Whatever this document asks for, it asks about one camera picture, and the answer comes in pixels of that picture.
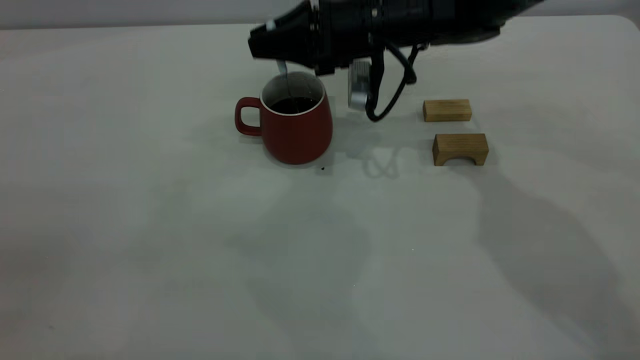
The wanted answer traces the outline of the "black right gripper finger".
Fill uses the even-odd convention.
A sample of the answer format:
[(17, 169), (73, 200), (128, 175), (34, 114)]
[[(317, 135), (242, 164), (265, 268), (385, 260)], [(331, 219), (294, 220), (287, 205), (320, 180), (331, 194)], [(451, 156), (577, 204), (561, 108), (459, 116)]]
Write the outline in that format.
[(312, 30), (252, 31), (247, 44), (255, 59), (316, 67), (316, 33)]
[(316, 32), (316, 9), (311, 0), (302, 0), (280, 16), (267, 19), (249, 32), (250, 39), (307, 39)]

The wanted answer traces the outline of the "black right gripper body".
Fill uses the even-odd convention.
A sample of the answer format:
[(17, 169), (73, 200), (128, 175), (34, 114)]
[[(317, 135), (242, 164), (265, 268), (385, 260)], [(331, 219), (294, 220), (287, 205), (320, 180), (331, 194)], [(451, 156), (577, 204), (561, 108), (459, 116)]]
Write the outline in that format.
[(375, 25), (382, 13), (379, 0), (319, 0), (315, 8), (318, 43), (317, 76), (333, 75), (354, 60), (373, 58), (384, 51)]

